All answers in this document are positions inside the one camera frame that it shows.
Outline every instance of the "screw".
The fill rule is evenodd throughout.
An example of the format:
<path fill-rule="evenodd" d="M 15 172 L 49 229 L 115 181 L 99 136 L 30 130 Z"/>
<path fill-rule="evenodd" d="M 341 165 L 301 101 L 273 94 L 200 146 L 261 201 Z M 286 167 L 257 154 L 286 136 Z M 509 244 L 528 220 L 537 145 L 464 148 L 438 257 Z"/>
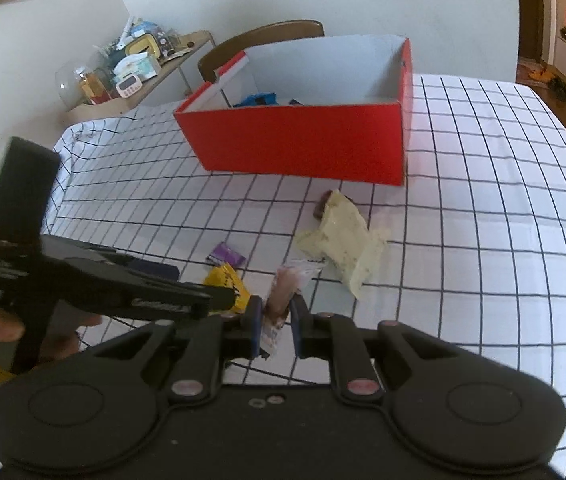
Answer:
<path fill-rule="evenodd" d="M 268 397 L 268 402 L 270 404 L 283 404 L 285 402 L 285 397 L 282 395 L 271 395 Z"/>
<path fill-rule="evenodd" d="M 203 391 L 203 384 L 199 381 L 183 379 L 172 385 L 172 391 L 182 397 L 195 397 Z"/>
<path fill-rule="evenodd" d="M 265 402 L 265 400 L 263 399 L 250 399 L 247 401 L 247 403 L 258 410 L 265 408 L 265 406 L 267 405 L 267 402 Z"/>
<path fill-rule="evenodd" d="M 348 391 L 357 396 L 374 395 L 381 386 L 371 379 L 354 379 L 348 383 Z"/>

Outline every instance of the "checkered tablecloth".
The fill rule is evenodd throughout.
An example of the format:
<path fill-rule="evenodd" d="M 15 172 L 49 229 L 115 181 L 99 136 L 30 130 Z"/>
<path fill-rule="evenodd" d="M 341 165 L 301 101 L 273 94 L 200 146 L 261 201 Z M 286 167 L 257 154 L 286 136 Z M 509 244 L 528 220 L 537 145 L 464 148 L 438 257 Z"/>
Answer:
<path fill-rule="evenodd" d="M 326 267 L 303 291 L 313 312 L 368 328 L 398 319 L 535 375 L 566 403 L 566 130 L 524 86 L 433 75 L 414 84 L 405 187 L 210 173 L 174 104 L 138 107 L 65 132 L 46 230 L 174 264 L 190 282 L 226 240 L 247 257 L 247 288 L 265 297 L 277 267 L 302 257 L 293 234 L 318 226 L 315 203 L 338 188 L 391 241 L 359 301 Z M 140 324 L 108 319 L 83 345 Z M 286 326 L 275 357 L 237 360 L 225 380 L 323 383 L 329 371 L 296 359 Z M 552 463 L 566 474 L 566 431 Z"/>

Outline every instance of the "purple candy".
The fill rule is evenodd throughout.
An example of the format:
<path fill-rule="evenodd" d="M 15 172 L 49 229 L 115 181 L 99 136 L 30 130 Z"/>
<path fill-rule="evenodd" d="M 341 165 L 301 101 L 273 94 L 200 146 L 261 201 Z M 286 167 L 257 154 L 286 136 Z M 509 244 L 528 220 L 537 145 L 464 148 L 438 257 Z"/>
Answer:
<path fill-rule="evenodd" d="M 216 265 L 230 264 L 236 269 L 244 263 L 245 256 L 228 247 L 225 242 L 221 242 L 214 248 L 207 259 Z"/>

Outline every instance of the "white digital timer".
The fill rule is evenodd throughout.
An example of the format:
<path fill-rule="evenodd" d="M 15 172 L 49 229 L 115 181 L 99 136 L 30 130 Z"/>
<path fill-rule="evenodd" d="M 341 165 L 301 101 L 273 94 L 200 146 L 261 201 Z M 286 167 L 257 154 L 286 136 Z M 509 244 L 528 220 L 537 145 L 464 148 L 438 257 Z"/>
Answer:
<path fill-rule="evenodd" d="M 143 82 L 138 78 L 138 75 L 131 75 L 120 83 L 117 83 L 117 92 L 119 92 L 121 97 L 130 97 L 137 93 L 142 87 Z"/>

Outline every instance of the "brown chair backrest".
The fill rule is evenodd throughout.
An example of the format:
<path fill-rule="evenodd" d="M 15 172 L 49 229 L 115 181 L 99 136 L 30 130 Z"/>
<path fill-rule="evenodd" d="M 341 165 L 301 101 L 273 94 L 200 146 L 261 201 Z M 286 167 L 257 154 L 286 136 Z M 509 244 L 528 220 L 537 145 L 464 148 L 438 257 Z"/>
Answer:
<path fill-rule="evenodd" d="M 323 36 L 325 36 L 323 24 L 314 20 L 292 20 L 265 25 L 234 36 L 215 46 L 199 60 L 199 72 L 205 81 L 214 83 L 217 81 L 215 70 L 248 47 Z"/>

